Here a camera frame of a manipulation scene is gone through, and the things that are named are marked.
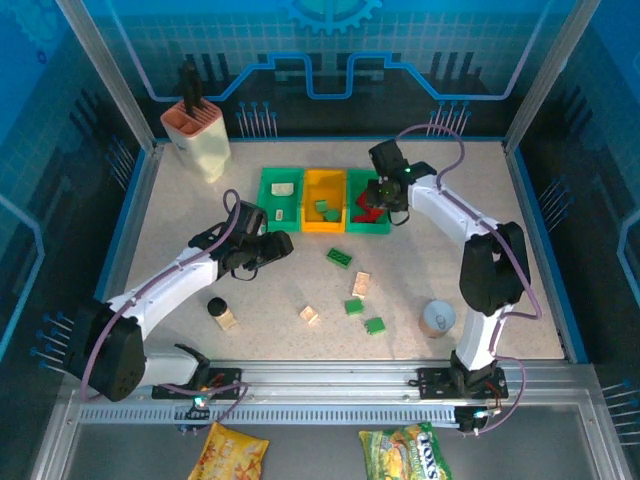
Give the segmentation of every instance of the speckled white tabletop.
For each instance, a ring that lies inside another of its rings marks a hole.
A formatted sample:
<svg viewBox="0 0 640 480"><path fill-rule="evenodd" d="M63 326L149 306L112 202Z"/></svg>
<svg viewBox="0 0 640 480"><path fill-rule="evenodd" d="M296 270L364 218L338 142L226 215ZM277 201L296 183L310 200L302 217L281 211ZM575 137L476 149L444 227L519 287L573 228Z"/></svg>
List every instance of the speckled white tabletop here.
<svg viewBox="0 0 640 480"><path fill-rule="evenodd" d="M193 235L225 220L222 194L235 188L256 201L262 167L371 168L368 149L376 142L232 143L232 161L216 183L208 185L180 163L172 146L165 149L149 202L128 288L170 263ZM437 170L458 157L453 142L401 143L410 163L424 160ZM476 208L499 221L524 227L506 161L498 142L467 143L465 163L445 183ZM458 290L462 252L429 221L414 212L390 235L291 234L295 250L262 270L251 283L222 278L174 310L150 335L150 343L183 342L214 359L448 359L462 335L466 304ZM351 255L343 270L326 260L331 247ZM541 321L507 322L499 353L524 359L562 358L549 305L533 253L528 246L533 289L542 305ZM349 317L358 271L371 274L365 312ZM238 324L223 332L206 310L213 296L224 298ZM433 299L451 303L454 328L432 340L418 329L424 306ZM309 326L298 314L311 305L320 313ZM526 295L519 309L532 311ZM382 317L383 334L370 336L363 324Z"/></svg>

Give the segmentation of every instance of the yellow tray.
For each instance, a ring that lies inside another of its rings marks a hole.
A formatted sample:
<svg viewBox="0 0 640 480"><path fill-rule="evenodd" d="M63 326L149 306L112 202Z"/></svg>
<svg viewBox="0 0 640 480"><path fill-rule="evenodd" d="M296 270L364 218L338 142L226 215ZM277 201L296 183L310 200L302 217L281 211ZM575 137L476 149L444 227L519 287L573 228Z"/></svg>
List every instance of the yellow tray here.
<svg viewBox="0 0 640 480"><path fill-rule="evenodd" d="M325 221L322 214L316 212L318 200L326 200L330 210L338 210L340 221ZM303 232L344 233L347 221L347 171L307 170L300 210Z"/></svg>

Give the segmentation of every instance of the gear logo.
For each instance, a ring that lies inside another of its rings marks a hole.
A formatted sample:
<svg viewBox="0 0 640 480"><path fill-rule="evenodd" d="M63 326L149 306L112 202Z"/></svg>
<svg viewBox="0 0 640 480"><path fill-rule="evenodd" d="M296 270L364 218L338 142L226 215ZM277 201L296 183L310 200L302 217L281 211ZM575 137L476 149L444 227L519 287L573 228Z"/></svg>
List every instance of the gear logo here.
<svg viewBox="0 0 640 480"><path fill-rule="evenodd" d="M313 33L324 30L328 35L347 28L360 27L363 19L371 19L372 10L381 7L381 0L284 0L282 6L300 28L311 27Z"/></svg>
<svg viewBox="0 0 640 480"><path fill-rule="evenodd" d="M11 13L22 32L43 48L58 31L54 0L0 0L0 13Z"/></svg>

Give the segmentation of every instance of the green container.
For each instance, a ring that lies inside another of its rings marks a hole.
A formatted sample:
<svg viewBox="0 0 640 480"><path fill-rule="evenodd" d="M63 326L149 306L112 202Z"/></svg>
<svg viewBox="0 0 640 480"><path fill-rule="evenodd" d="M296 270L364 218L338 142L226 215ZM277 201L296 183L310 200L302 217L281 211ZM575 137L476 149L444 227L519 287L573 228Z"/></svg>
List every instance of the green container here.
<svg viewBox="0 0 640 480"><path fill-rule="evenodd" d="M293 194L278 197L271 194L272 183L293 183ZM268 231L300 231L300 205L302 203L303 168L263 168L258 191L258 206L267 211ZM281 221L276 221L276 210L282 210Z"/></svg>
<svg viewBox="0 0 640 480"><path fill-rule="evenodd" d="M391 232L389 217L382 215L376 223L356 223L354 217L364 214L356 200L365 188L367 181L378 179L375 170L348 170L347 171L347 233L372 233L377 235L387 235Z"/></svg>

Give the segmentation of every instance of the white container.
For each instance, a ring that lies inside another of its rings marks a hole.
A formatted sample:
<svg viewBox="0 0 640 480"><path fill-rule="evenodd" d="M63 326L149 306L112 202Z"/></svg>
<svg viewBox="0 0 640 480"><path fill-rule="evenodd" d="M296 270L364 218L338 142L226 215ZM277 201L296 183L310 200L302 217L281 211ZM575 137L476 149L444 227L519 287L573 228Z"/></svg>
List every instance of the white container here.
<svg viewBox="0 0 640 480"><path fill-rule="evenodd" d="M231 148L222 111L204 99L201 102L202 108L193 108L195 118L187 114L184 101L180 101L160 120L182 162L212 183L224 172Z"/></svg>
<svg viewBox="0 0 640 480"><path fill-rule="evenodd" d="M456 323L453 307L442 300L429 302L420 319L420 330L430 338L440 338Z"/></svg>

